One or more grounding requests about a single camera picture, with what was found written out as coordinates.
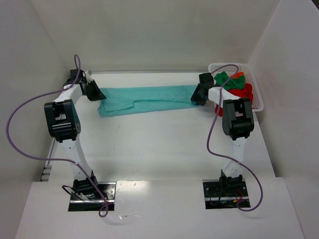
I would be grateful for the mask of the teal t shirt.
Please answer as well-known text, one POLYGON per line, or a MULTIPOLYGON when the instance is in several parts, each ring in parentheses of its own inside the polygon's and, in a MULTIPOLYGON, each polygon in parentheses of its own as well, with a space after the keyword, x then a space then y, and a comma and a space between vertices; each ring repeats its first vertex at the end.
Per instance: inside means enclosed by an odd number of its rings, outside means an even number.
POLYGON ((98 107, 100 117, 189 109, 196 85, 102 88, 106 99, 98 107))

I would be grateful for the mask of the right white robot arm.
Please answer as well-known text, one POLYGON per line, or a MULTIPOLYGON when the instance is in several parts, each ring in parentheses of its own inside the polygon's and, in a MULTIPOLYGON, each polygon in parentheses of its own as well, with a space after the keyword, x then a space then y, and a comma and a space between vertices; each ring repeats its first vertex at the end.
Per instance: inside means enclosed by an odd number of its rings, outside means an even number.
POLYGON ((210 149, 210 137, 217 118, 214 118, 207 138, 207 150, 214 156, 227 159, 221 169, 219 190, 221 194, 233 194, 240 189, 243 182, 242 167, 244 147, 254 129, 252 101, 249 96, 241 96, 234 89, 226 90, 210 73, 199 75, 199 83, 195 88, 191 101, 203 106, 207 101, 216 103, 216 116, 222 112, 222 129, 230 138, 230 155, 222 155, 210 149))

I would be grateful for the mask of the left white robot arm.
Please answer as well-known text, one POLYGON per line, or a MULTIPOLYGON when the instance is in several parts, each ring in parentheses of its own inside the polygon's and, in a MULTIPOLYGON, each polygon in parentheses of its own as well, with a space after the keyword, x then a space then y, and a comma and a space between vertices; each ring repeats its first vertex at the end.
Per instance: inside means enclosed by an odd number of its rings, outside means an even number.
POLYGON ((81 124, 75 104, 81 96, 92 102, 106 99, 92 79, 91 71, 70 70, 70 78, 64 84, 63 92, 53 102, 44 104, 44 112, 50 136, 62 146, 71 161, 75 197, 99 200, 101 196, 96 190, 98 182, 85 159, 79 139, 81 124))

